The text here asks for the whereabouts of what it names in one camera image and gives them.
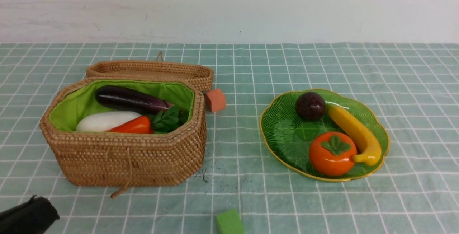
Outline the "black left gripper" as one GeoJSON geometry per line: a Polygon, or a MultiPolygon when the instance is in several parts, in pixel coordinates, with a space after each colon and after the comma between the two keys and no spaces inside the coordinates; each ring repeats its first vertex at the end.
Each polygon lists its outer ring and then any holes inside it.
{"type": "Polygon", "coordinates": [[[1,234],[43,234],[60,216],[47,198],[28,201],[0,213],[1,234]]]}

